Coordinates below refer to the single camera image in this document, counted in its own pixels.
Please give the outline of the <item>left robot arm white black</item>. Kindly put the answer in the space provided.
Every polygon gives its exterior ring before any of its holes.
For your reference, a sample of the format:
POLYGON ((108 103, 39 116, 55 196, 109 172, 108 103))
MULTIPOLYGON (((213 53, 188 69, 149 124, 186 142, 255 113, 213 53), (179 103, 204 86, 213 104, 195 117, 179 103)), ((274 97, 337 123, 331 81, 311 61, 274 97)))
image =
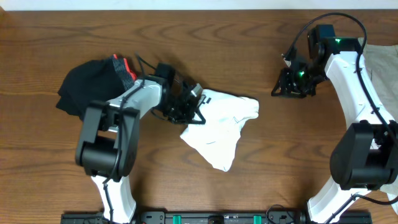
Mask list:
POLYGON ((205 124, 202 116, 194 119, 201 115, 201 85, 180 82, 178 95, 173 95, 173 85, 168 78, 146 76, 122 95, 87 107, 75 160, 99 190, 103 223, 133 222, 137 204, 129 174, 137 156, 139 123, 147 112, 159 110, 173 124, 205 124))

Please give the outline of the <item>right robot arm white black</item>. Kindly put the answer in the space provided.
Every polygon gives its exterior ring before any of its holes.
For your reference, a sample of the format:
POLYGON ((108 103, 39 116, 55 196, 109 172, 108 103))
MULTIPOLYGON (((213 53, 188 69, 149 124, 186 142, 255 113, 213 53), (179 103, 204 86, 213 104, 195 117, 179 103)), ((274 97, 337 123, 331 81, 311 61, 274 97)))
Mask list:
POLYGON ((295 46, 283 56, 287 66, 272 96, 304 98, 330 81, 347 127, 331 153, 330 178, 292 216, 294 223, 371 223, 370 213, 351 212, 350 206, 397 178, 397 122, 367 74, 364 47, 353 37, 309 37, 309 59, 298 56, 295 46))

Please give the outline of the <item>white t-shirt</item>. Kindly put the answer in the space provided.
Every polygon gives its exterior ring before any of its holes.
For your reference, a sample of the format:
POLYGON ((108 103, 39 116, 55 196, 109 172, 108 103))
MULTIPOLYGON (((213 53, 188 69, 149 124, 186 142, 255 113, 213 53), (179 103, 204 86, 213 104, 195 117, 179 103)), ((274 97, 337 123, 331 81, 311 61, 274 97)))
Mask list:
POLYGON ((213 168, 227 172, 234 161, 241 130, 250 119, 259 116, 259 102, 205 89, 199 102, 205 124, 189 124, 180 135, 213 168))

